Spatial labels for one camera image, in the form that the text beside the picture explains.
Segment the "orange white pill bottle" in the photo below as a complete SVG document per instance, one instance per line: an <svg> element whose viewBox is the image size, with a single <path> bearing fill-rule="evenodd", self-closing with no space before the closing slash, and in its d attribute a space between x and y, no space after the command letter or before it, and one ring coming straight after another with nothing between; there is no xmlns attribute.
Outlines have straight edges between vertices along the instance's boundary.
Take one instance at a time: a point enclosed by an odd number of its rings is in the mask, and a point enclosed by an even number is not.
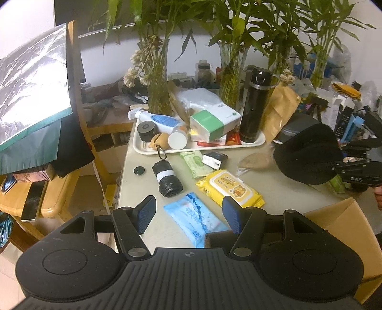
<svg viewBox="0 0 382 310"><path fill-rule="evenodd" d="M168 145L171 149L182 150L188 143L188 130L185 126L176 127L168 136Z"/></svg>

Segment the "small black round speaker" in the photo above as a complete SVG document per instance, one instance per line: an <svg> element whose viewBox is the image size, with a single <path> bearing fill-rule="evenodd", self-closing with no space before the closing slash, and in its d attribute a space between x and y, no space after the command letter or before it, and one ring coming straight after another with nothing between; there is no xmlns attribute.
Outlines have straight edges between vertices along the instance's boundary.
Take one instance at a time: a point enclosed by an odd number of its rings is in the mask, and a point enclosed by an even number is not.
<svg viewBox="0 0 382 310"><path fill-rule="evenodd" d="M157 125L152 121L143 121L137 127L138 135L143 142L149 143L159 133Z"/></svg>

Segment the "tan keychain pouch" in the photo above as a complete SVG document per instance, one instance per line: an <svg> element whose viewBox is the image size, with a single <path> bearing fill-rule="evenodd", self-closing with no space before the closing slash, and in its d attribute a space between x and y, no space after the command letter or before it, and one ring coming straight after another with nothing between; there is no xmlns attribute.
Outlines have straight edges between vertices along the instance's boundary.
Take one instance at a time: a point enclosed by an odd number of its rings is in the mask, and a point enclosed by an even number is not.
<svg viewBox="0 0 382 310"><path fill-rule="evenodd" d="M169 134L167 133L158 133L150 141L149 147L157 152L158 157L161 160L167 159L166 150L169 149L168 144Z"/></svg>

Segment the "silver green foil bag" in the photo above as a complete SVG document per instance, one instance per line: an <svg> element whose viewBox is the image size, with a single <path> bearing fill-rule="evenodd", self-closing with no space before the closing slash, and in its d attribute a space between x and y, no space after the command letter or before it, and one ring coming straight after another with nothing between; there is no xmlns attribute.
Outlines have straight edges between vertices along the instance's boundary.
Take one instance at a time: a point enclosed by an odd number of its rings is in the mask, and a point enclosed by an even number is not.
<svg viewBox="0 0 382 310"><path fill-rule="evenodd" d="M1 59L1 174L57 159L69 99L66 25Z"/></svg>

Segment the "yellow wet wipes pack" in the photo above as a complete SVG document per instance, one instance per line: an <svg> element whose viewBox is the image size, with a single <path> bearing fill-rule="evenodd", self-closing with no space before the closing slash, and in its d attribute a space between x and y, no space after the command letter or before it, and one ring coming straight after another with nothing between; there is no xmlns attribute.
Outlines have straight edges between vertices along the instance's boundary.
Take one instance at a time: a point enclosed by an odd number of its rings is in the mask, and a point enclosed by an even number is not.
<svg viewBox="0 0 382 310"><path fill-rule="evenodd" d="M196 182L196 186L220 207L226 196L233 198L243 208L262 208L265 205L263 196L259 192L225 169L201 178Z"/></svg>

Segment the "white plastic tray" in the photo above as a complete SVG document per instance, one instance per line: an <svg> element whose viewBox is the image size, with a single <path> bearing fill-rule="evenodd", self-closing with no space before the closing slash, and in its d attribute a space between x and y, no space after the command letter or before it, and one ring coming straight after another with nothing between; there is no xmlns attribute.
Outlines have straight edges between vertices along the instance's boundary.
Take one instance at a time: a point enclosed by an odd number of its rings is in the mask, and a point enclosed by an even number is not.
<svg viewBox="0 0 382 310"><path fill-rule="evenodd" d="M144 143L137 131L137 126L140 124L139 120L136 120L136 122L133 125L133 129L131 131L131 138L129 144L132 145L134 151L138 154L142 154L145 156L154 156L157 155L157 151L153 150L148 146L148 143ZM260 147L266 143L266 138L265 135L262 131L258 134L258 137L254 143L244 143L241 142L241 145L218 145L218 146L212 146L212 147L202 147L199 146L196 142L194 141L189 141L186 145L186 147L182 150L175 150L175 149L168 149L166 150L166 154L175 154L175 153L180 153L180 152L192 152L195 150L200 150L200 151L207 151L207 150L233 150L233 149L242 149L242 148L251 148L251 147Z"/></svg>

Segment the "black knit beanie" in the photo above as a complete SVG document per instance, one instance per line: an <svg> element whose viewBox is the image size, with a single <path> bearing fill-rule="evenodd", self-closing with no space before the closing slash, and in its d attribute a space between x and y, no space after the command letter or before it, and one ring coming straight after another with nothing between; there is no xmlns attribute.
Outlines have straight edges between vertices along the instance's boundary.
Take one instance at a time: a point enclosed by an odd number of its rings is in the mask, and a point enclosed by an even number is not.
<svg viewBox="0 0 382 310"><path fill-rule="evenodd" d="M320 185L336 175L333 168L343 161L343 153L333 130L318 123L276 146L273 158L288 178Z"/></svg>

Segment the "green wet wipes pack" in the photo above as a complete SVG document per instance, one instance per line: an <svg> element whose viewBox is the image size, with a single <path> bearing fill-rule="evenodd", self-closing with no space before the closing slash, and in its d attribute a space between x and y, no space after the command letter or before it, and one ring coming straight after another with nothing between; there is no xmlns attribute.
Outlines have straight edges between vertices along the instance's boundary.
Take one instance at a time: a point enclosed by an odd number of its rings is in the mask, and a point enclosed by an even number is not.
<svg viewBox="0 0 382 310"><path fill-rule="evenodd" d="M185 161L191 171L192 178L202 178L213 172L213 169L202 162L203 155L200 151L181 152L181 158Z"/></svg>

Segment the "black trash bag roll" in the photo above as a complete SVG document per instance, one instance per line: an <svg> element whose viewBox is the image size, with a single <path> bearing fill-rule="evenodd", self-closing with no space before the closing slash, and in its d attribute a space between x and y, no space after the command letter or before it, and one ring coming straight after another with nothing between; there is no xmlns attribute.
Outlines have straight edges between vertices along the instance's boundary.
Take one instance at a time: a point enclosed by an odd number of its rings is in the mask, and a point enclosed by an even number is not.
<svg viewBox="0 0 382 310"><path fill-rule="evenodd" d="M183 185L167 160L156 162L152 166L157 182L159 184L159 192L165 198L171 198L180 194L183 191Z"/></svg>

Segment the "left glass vase plant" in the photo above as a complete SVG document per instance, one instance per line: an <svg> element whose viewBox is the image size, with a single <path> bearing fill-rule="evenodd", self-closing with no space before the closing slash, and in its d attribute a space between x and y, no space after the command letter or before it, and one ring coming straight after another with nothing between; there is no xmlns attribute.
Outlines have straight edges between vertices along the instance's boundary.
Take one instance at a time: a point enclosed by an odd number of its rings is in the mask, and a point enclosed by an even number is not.
<svg viewBox="0 0 382 310"><path fill-rule="evenodd" d="M106 37L121 22L122 30L133 19L137 31L137 50L130 58L131 67L123 77L127 88L138 83L147 87L148 109L154 114L172 115L167 80L170 37L195 14L195 1L108 1Z"/></svg>

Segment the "beige drawstring pouch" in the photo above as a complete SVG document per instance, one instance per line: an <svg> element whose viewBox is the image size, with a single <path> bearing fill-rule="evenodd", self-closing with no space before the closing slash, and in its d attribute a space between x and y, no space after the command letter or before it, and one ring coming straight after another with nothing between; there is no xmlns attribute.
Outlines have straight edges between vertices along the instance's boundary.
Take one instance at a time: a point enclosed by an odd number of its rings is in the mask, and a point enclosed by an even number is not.
<svg viewBox="0 0 382 310"><path fill-rule="evenodd" d="M263 171L275 166L275 160L271 152L255 152L240 160L236 175L240 176L248 171Z"/></svg>

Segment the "wooden stool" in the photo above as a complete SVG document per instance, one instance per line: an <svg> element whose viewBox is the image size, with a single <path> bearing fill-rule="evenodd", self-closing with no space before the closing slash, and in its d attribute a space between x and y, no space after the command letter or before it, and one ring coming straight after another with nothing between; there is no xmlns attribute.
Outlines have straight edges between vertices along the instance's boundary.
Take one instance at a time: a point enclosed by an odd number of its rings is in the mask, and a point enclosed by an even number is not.
<svg viewBox="0 0 382 310"><path fill-rule="evenodd" d="M73 217L69 211L69 204L79 177L80 170L77 169L64 178L55 176L48 182L39 212L42 218L54 218L64 223ZM5 195L1 194L1 211L12 216L25 232L39 241L45 235L31 222L21 221L30 186L30 183L17 183Z"/></svg>

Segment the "brown paper bag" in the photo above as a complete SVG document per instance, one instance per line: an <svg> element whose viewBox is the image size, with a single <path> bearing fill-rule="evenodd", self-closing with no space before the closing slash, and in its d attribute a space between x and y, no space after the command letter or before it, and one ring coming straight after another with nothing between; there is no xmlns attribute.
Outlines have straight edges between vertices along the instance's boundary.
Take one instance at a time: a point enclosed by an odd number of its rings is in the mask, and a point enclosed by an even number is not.
<svg viewBox="0 0 382 310"><path fill-rule="evenodd" d="M276 138L278 133L296 111L301 97L286 83L280 82L271 94L260 123L267 144Z"/></svg>

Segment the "green white box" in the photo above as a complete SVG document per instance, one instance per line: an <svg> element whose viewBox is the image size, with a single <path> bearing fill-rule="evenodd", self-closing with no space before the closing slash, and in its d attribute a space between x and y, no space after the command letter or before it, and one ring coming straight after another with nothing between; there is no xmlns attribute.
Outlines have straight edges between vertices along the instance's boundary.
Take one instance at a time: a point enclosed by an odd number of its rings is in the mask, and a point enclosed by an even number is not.
<svg viewBox="0 0 382 310"><path fill-rule="evenodd" d="M204 142L212 142L234 130L241 120L236 111L213 114L202 110L190 117L190 128L195 130Z"/></svg>

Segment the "blue tissue pack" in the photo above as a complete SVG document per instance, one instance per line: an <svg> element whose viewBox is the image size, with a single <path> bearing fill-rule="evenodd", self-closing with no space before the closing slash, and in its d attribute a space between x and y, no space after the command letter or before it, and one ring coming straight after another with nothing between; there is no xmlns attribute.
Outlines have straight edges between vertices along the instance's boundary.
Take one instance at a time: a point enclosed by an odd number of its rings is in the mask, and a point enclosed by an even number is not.
<svg viewBox="0 0 382 310"><path fill-rule="evenodd" d="M165 205L164 210L196 248L204 248L208 233L228 231L228 227L194 192L189 192L181 199Z"/></svg>

